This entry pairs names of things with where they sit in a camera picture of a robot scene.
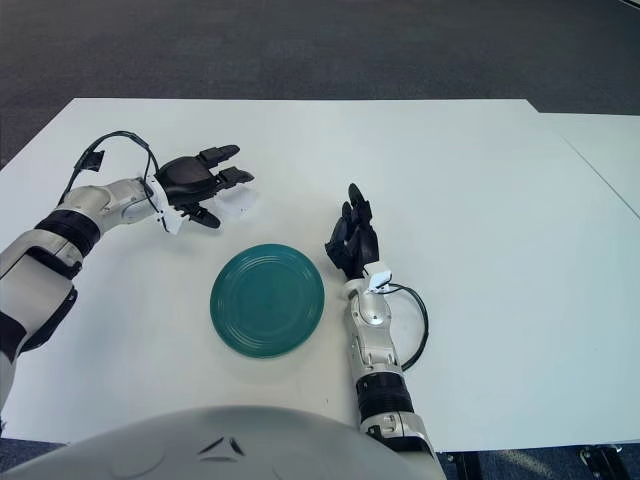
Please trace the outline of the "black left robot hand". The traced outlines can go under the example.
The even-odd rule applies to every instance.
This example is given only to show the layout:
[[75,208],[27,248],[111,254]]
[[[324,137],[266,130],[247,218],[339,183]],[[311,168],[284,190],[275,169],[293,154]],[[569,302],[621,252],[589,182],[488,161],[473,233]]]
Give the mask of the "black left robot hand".
[[174,159],[158,170],[155,179],[181,220],[188,219],[211,229],[220,227],[220,220],[201,203],[223,190],[254,180],[251,173],[235,166],[213,172],[239,151],[237,145],[212,147],[195,156]]

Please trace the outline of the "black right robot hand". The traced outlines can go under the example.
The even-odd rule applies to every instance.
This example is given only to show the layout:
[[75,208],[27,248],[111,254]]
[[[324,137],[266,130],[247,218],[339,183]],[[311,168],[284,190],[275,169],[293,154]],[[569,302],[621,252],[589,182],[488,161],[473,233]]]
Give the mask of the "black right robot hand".
[[365,266],[379,261],[380,254],[369,201],[354,183],[348,187],[348,197],[325,251],[335,267],[354,280],[363,278]]

